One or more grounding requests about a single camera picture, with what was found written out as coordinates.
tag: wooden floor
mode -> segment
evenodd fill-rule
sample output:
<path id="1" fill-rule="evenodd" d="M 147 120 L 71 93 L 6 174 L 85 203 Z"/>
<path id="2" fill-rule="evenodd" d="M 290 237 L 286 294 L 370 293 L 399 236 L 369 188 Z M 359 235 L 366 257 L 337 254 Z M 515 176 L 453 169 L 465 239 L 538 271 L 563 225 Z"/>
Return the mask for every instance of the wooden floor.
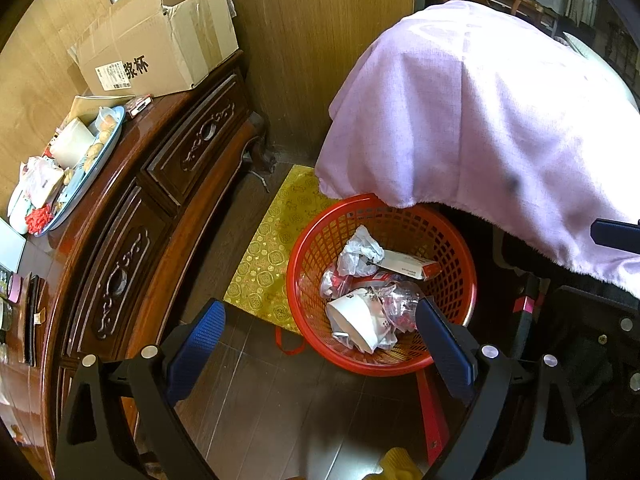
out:
<path id="1" fill-rule="evenodd" d="M 238 181 L 225 218 L 207 233 L 181 292 L 183 321 L 211 296 L 222 298 L 288 171 L 279 165 L 270 176 L 271 194 L 250 174 Z M 395 446 L 405 447 L 426 471 L 414 375 L 365 378 L 309 348 L 286 356 L 275 345 L 272 325 L 230 305 L 226 314 L 221 342 L 190 397 L 176 407 L 221 480 L 360 480 L 380 471 L 378 461 Z M 300 341 L 284 336 L 286 347 Z M 449 420 L 460 420 L 457 403 L 446 412 Z"/>

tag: yellow cloth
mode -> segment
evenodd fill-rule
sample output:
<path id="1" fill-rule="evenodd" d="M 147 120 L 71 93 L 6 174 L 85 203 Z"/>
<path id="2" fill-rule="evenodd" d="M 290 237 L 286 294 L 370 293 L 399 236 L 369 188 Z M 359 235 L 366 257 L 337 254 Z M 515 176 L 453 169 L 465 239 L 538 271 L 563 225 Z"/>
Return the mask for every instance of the yellow cloth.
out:
<path id="1" fill-rule="evenodd" d="M 421 480 L 422 472 L 403 447 L 393 447 L 380 460 L 382 473 L 365 476 L 362 480 Z"/>
<path id="2" fill-rule="evenodd" d="M 225 301 L 296 333 L 285 284 L 289 255 L 309 222 L 337 202 L 322 195 L 318 184 L 313 168 L 291 168 L 225 293 Z"/>

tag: cardboard box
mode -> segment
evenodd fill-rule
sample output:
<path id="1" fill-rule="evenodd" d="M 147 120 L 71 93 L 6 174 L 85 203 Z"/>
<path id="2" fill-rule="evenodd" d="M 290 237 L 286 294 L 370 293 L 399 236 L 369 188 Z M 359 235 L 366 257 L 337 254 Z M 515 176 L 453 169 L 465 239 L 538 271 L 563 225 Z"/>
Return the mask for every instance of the cardboard box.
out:
<path id="1" fill-rule="evenodd" d="M 434 260 L 410 256 L 385 249 L 385 257 L 377 263 L 383 269 L 399 272 L 416 280 L 430 280 L 442 272 L 442 266 Z"/>
<path id="2" fill-rule="evenodd" d="M 96 95 L 189 90 L 238 49 L 226 0 L 118 0 L 69 53 Z"/>

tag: red chair leg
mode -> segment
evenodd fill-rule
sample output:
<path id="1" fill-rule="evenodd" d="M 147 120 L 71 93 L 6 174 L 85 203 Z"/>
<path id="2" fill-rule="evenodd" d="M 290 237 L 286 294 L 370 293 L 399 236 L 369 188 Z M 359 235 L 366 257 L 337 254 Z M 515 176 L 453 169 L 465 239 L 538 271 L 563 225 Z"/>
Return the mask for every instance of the red chair leg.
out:
<path id="1" fill-rule="evenodd" d="M 433 465 L 449 441 L 449 427 L 442 411 L 440 396 L 433 381 L 435 367 L 430 366 L 418 370 L 415 375 L 418 381 L 424 436 L 427 441 L 427 459 Z"/>

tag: red decoration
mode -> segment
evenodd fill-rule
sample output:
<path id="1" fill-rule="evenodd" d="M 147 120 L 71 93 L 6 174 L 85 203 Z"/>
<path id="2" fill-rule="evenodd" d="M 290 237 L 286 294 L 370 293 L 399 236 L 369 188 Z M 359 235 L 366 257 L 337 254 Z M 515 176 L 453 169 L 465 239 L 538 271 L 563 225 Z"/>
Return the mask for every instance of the red decoration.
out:
<path id="1" fill-rule="evenodd" d="M 53 215 L 51 214 L 51 206 L 49 204 L 45 204 L 40 209 L 34 209 L 24 218 L 27 229 L 32 235 L 42 231 L 52 220 Z"/>

